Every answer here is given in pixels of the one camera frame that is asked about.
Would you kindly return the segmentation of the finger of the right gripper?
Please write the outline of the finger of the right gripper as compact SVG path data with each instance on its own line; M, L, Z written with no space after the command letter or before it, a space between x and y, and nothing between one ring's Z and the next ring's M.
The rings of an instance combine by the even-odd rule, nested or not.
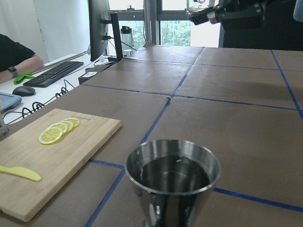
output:
M195 25L210 22L222 26L261 26L264 2L215 2L213 9L189 15Z

